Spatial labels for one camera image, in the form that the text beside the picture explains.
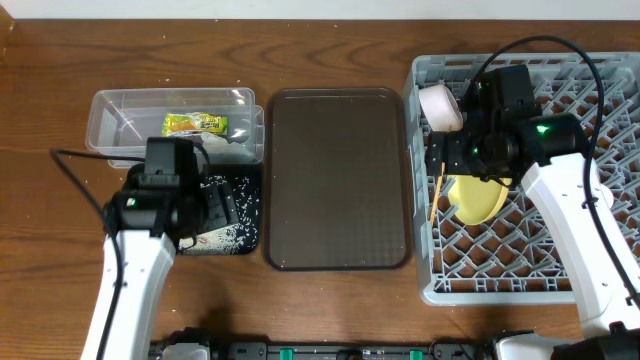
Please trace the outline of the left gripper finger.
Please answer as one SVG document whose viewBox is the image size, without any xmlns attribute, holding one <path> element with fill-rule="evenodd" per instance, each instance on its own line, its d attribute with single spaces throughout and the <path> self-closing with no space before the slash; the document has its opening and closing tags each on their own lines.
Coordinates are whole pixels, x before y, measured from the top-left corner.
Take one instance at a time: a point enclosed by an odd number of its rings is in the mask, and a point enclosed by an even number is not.
<svg viewBox="0 0 640 360">
<path fill-rule="evenodd" d="M 232 188 L 228 183 L 223 183 L 219 186 L 220 196 L 223 202 L 225 216 L 228 225 L 235 225 L 239 222 L 239 217 L 236 209 L 235 199 L 233 197 Z"/>
<path fill-rule="evenodd" d="M 207 209 L 202 231 L 206 233 L 225 226 L 225 210 L 217 185 L 213 184 L 204 188 L 203 194 L 206 198 Z"/>
</svg>

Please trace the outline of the wooden chopstick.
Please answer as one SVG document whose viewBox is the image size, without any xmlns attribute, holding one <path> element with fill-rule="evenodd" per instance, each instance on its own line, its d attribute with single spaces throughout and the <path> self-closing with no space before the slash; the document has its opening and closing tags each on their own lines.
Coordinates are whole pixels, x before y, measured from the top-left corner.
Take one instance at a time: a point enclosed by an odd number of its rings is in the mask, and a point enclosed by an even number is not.
<svg viewBox="0 0 640 360">
<path fill-rule="evenodd" d="M 439 201 L 439 198 L 440 198 L 441 187 L 442 187 L 442 182 L 443 182 L 444 175 L 445 175 L 445 170 L 446 170 L 446 164 L 444 162 L 442 162 L 441 163 L 441 167 L 440 167 L 440 174 L 436 178 L 436 186 L 435 186 L 435 191 L 434 191 L 433 204 L 432 204 L 432 208 L 431 208 L 431 212 L 430 212 L 430 223 L 431 223 L 432 226 L 435 224 L 435 220 L 436 220 L 436 215 L 437 215 L 437 211 L 438 211 L 438 201 Z"/>
</svg>

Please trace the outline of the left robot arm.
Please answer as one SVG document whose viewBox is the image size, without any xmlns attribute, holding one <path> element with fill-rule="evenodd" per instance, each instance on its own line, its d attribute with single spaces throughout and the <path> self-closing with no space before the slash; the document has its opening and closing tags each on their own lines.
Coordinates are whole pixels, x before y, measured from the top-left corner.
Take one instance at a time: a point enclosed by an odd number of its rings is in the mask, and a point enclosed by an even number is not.
<svg viewBox="0 0 640 360">
<path fill-rule="evenodd" d="M 127 176 L 101 212 L 104 265 L 83 358 L 147 358 L 176 256 L 229 255 L 241 245 L 242 190 L 220 175 Z"/>
</svg>

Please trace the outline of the white rice bowl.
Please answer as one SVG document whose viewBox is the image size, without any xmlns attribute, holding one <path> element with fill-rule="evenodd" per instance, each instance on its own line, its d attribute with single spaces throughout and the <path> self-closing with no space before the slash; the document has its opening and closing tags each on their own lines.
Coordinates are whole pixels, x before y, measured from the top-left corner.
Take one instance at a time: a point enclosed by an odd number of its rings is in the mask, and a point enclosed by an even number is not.
<svg viewBox="0 0 640 360">
<path fill-rule="evenodd" d="M 434 85 L 418 92 L 421 109 L 434 132 L 454 132 L 463 128 L 463 116 L 453 93 L 445 85 Z"/>
</svg>

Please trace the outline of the yellow plate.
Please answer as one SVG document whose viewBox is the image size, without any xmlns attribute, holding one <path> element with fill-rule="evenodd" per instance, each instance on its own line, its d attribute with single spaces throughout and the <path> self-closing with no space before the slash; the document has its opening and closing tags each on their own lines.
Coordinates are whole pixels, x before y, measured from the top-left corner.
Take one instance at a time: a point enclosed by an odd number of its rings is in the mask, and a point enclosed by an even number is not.
<svg viewBox="0 0 640 360">
<path fill-rule="evenodd" d="M 483 182 L 468 175 L 456 175 L 454 180 L 448 199 L 457 208 L 455 216 L 465 225 L 478 225 L 493 218 L 509 192 L 508 187 L 495 181 Z"/>
</svg>

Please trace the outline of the pile of rice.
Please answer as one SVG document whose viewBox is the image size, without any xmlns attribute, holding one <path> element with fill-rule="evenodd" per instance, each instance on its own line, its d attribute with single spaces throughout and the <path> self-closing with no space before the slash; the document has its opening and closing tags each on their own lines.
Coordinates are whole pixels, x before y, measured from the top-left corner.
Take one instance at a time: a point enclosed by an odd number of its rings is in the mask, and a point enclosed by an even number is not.
<svg viewBox="0 0 640 360">
<path fill-rule="evenodd" d="M 239 222 L 204 233 L 202 226 L 194 237 L 180 240 L 178 252 L 184 255 L 245 255 L 258 244 L 261 223 L 261 178 L 259 174 L 211 175 L 201 189 L 228 183 L 233 192 Z"/>
</svg>

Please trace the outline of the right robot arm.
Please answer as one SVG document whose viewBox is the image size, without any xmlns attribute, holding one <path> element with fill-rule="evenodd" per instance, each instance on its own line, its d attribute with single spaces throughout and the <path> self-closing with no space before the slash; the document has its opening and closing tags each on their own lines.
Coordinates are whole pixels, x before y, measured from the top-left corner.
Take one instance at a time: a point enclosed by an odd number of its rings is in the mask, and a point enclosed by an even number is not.
<svg viewBox="0 0 640 360">
<path fill-rule="evenodd" d="M 636 359 L 639 266 L 610 211 L 571 114 L 496 110 L 479 124 L 450 106 L 430 110 L 429 163 L 437 174 L 510 179 L 522 186 L 550 232 L 569 277 L 582 340 L 511 335 L 493 344 L 497 359 Z"/>
</svg>

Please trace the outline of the green snack wrapper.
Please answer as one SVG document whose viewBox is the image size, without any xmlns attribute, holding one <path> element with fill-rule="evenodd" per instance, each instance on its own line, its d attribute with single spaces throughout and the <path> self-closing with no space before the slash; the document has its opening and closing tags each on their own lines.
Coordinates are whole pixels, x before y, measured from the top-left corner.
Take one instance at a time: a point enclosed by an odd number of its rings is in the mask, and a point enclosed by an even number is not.
<svg viewBox="0 0 640 360">
<path fill-rule="evenodd" d="M 224 136 L 228 129 L 228 118 L 203 112 L 185 114 L 167 113 L 162 127 L 162 135 L 189 136 L 210 133 Z"/>
</svg>

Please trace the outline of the white napkin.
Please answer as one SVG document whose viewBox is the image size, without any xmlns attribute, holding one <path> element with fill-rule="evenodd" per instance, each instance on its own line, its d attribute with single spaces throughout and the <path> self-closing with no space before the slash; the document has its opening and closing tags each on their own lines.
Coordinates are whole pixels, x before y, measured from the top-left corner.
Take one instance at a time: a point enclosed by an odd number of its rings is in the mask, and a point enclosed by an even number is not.
<svg viewBox="0 0 640 360">
<path fill-rule="evenodd" d="M 218 163 L 245 163 L 253 159 L 252 153 L 239 143 L 228 142 L 226 138 L 212 134 L 201 134 L 202 145 L 210 159 Z"/>
</svg>

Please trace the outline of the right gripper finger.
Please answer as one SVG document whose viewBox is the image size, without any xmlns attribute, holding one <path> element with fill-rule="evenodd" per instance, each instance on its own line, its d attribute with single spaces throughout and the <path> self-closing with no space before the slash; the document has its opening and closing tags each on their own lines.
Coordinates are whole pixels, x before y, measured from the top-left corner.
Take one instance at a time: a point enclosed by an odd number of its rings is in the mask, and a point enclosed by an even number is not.
<svg viewBox="0 0 640 360">
<path fill-rule="evenodd" d="M 468 154 L 466 132 L 449 132 L 446 135 L 446 173 L 450 175 L 470 175 L 471 170 L 466 162 Z"/>
<path fill-rule="evenodd" d="M 432 132 L 425 149 L 426 173 L 429 176 L 441 176 L 446 170 L 447 133 Z"/>
</svg>

